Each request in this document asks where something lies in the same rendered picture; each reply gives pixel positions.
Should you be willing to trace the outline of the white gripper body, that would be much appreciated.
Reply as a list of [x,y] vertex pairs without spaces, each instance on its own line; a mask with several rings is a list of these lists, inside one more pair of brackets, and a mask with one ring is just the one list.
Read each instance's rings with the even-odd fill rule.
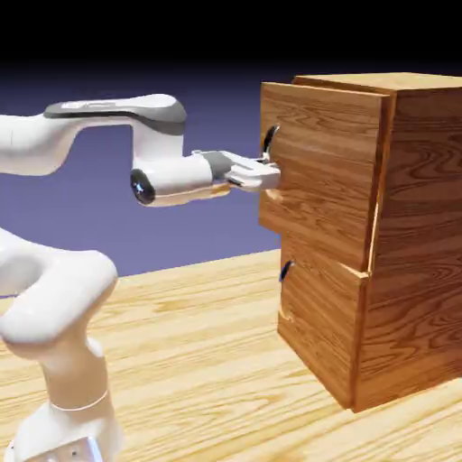
[[246,192],[278,187],[281,170],[271,161],[268,152],[264,152],[259,158],[247,158],[227,151],[223,151],[223,154],[231,161],[231,169],[224,178],[234,186]]

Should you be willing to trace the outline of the curved dark metal handle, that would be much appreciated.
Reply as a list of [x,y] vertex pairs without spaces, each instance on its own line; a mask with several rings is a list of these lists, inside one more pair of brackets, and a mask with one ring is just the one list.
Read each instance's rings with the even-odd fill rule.
[[270,155],[271,144],[279,128],[280,128],[279,125],[272,125],[267,130],[266,135],[263,139],[262,155],[261,155],[261,158],[259,159],[260,163],[267,164],[271,162],[271,155]]

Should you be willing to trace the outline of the large wooden cabinet door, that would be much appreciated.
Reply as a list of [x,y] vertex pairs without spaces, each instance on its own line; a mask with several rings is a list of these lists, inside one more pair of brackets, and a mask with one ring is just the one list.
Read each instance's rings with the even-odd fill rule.
[[389,102],[385,94],[264,82],[261,129],[279,128],[270,155],[281,180],[261,196],[261,225],[365,271]]

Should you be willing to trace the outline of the small wooden cabinet door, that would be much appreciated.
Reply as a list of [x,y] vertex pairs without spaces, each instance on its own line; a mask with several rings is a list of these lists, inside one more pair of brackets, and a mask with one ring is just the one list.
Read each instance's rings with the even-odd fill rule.
[[356,345],[369,275],[282,237],[278,333],[345,408],[354,400]]

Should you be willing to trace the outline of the light wooden cabinet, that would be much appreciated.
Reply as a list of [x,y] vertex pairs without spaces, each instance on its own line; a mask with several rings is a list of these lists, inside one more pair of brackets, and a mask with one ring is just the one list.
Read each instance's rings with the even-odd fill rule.
[[298,76],[389,96],[354,400],[364,411],[462,375],[462,77]]

